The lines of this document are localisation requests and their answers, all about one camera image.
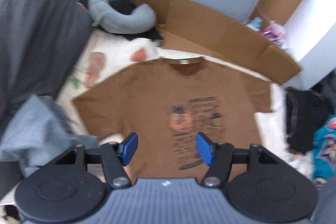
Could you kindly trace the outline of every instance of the cardboard sheet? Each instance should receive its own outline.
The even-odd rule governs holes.
[[[189,0],[132,0],[157,14],[165,49],[210,55],[261,73],[278,84],[300,72],[284,51],[240,22]]]

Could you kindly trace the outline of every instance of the white wall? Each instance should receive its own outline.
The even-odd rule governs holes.
[[[285,85],[308,89],[336,67],[336,0],[302,0],[285,25],[303,71]]]

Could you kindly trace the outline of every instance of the pink toy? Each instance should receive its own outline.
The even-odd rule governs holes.
[[[286,49],[286,46],[284,45],[286,29],[284,26],[276,23],[275,21],[271,21],[271,24],[265,30],[261,31],[260,34],[265,36],[280,48]]]

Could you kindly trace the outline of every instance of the white bedsheet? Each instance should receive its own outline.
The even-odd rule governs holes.
[[[133,41],[127,41],[123,37],[117,37],[112,34],[107,34],[100,30],[95,30],[92,34],[92,37],[89,41],[89,44],[82,54],[79,62],[76,65],[73,76],[76,77],[78,82],[80,82],[80,88],[74,87],[73,79],[69,80],[64,86],[59,98],[58,104],[63,107],[67,113],[71,127],[76,134],[87,134],[87,131],[74,108],[71,100],[88,89],[85,88],[83,83],[85,82],[86,72],[88,69],[88,59],[90,53],[92,52],[102,52],[105,54],[107,59],[107,64],[105,69],[101,71],[101,75],[97,82],[101,82],[107,77],[118,72],[122,68],[125,68],[133,62],[130,61],[130,57],[133,52],[136,52],[140,48],[143,48],[147,55],[147,60],[156,59],[159,57],[165,57],[170,59],[183,59],[183,58],[192,58],[199,57],[200,54],[193,54],[189,52],[181,52],[174,50],[165,50],[160,47],[155,47],[153,42],[144,39],[138,38]],[[207,60],[220,63],[226,66],[230,66],[234,69],[243,71],[255,77],[268,80],[264,76],[253,72],[251,70],[245,69],[240,66],[233,65],[228,62],[224,62],[220,59],[216,59],[210,56],[204,56]],[[262,145],[270,150],[272,153],[276,154],[279,158],[283,160],[288,160],[290,154],[287,152],[287,143],[285,141],[285,128],[284,128],[284,92],[283,89],[277,84],[271,84],[272,89],[272,110],[273,113],[256,113],[255,119],[257,126],[260,131],[260,136],[262,139]],[[108,141],[121,141],[122,138],[120,135],[113,135],[103,142]]]

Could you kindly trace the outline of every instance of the gray pillow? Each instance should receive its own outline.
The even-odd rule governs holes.
[[[147,32],[156,24],[156,14],[148,4],[139,5],[130,15],[114,10],[109,2],[114,0],[89,0],[89,10],[93,25],[117,34]]]
[[[78,0],[0,0],[0,137],[31,95],[56,98],[87,44]]]

